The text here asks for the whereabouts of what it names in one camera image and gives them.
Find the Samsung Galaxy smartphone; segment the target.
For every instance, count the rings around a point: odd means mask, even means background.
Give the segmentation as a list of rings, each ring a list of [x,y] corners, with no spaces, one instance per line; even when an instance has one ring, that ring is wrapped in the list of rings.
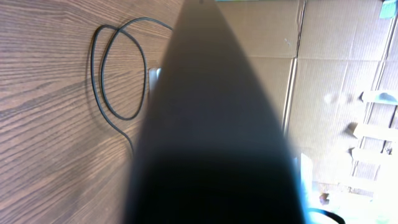
[[[214,1],[185,1],[134,153],[124,223],[307,223],[291,151]]]

